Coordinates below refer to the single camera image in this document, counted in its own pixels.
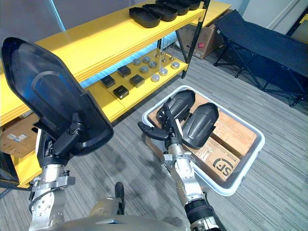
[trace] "white plastic bin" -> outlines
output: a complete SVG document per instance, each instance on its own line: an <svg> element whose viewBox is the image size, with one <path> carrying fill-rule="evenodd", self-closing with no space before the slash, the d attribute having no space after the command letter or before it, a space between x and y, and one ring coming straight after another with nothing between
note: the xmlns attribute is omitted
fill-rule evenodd
<svg viewBox="0 0 308 231"><path fill-rule="evenodd" d="M235 193L235 191L237 190L237 188L239 187L239 185L241 184L241 182L245 178L246 173L248 172L248 170L251 167L252 163L254 162L256 157L259 155L260 150L264 146L264 144L265 144L264 135L257 128L253 127L251 124L248 124L246 121L242 120L237 115L233 114L232 112L230 112L229 110L225 109L224 107L222 107L221 105L217 104L216 102L212 101L211 99L209 99L205 95L201 94L200 92L198 92L195 89L193 89L193 88L191 88L189 86L186 86L186 85L178 87L172 93L170 93L168 96L166 96L161 101L159 101L156 105L154 105L149 110L147 110L142 115L142 121L145 124L147 124L147 125L152 127L153 124L151 124L151 122L148 120L148 115L152 111L154 111L155 109L161 107L163 105L163 103L169 97L172 97L178 91L182 91L182 90L185 90L185 89L191 89L194 92L196 92L196 93L200 94L201 96L203 96L204 98L206 98L207 100L209 100L210 102L215 103L217 105L217 107L220 108L221 111L223 111L224 113L228 114L230 117L232 117L233 119L237 120L238 122L240 122L241 124L243 124L244 126L249 128L250 130L252 130L257 135L254 143L252 144L252 146L249 149L249 151L247 152L247 154L241 159L241 161L238 164L238 166L235 168L233 173L228 177L228 179L225 182L216 183L205 172L203 172L197 165L195 165L193 163L193 166L194 166L194 169L195 169L195 172L196 172L196 177L197 177L199 183L202 186L210 187L211 189L213 189L215 192L219 193L220 195L231 196L231 195L233 195ZM157 148L159 148L161 151L165 151L166 150L163 141L156 141L156 140L153 140L153 139L151 139L151 140L152 140L152 143Z"/></svg>

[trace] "printed logo on box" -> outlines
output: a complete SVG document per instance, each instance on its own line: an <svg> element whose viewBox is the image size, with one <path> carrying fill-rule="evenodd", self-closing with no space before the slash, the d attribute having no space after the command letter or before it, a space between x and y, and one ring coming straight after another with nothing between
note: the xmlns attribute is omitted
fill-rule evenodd
<svg viewBox="0 0 308 231"><path fill-rule="evenodd" d="M27 138L27 136L26 136L25 134L21 134L20 136L16 137L16 138L14 139L14 141L20 142L20 141L22 141L22 140L25 139L25 138Z"/></svg>
<svg viewBox="0 0 308 231"><path fill-rule="evenodd" d="M228 176L233 169L233 165L223 158L218 158L214 161L213 167L217 168L219 171L222 172L223 175Z"/></svg>

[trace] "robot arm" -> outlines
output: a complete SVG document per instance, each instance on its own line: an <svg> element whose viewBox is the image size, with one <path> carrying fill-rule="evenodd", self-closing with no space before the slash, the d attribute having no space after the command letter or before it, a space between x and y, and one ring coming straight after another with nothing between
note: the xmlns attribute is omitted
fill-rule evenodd
<svg viewBox="0 0 308 231"><path fill-rule="evenodd" d="M191 153L183 150L182 136L169 110L169 101L170 99L162 107L165 116L164 130L151 128L142 122L139 122L138 126L147 136L165 141L168 152L163 154L161 161L176 184L177 194L191 223L191 230L219 231L221 229L216 223L214 209L209 205L195 178L194 168L191 163Z"/></svg>

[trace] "label on box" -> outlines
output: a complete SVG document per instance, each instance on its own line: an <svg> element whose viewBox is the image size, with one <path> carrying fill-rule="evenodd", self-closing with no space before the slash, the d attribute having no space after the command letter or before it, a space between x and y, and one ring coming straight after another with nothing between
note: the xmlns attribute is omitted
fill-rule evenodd
<svg viewBox="0 0 308 231"><path fill-rule="evenodd" d="M11 139L11 140L14 140L17 136L15 136L14 134L9 134L6 136L7 138Z"/></svg>
<svg viewBox="0 0 308 231"><path fill-rule="evenodd" d="M20 141L22 141L25 138L27 138L27 136L25 134L21 134L20 136L16 137L14 140L16 142L20 142Z"/></svg>

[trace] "white sticker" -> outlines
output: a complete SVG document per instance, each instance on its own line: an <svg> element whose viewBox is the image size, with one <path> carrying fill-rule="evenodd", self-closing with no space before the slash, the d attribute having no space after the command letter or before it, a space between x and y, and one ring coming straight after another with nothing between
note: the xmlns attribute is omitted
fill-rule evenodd
<svg viewBox="0 0 308 231"><path fill-rule="evenodd" d="M14 140L17 136L15 136L14 134L9 134L7 135L7 138Z"/></svg>
<svg viewBox="0 0 308 231"><path fill-rule="evenodd" d="M181 136L183 136L183 131L182 131L182 128L181 128L181 125L180 125L180 122L179 122L179 119L176 119L175 122L177 123L178 125L178 129L179 129L179 132L181 134Z"/></svg>
<svg viewBox="0 0 308 231"><path fill-rule="evenodd" d="M20 142L20 141L22 141L25 138L27 138L27 136L25 134L21 134L20 136L16 137L14 140L16 142Z"/></svg>

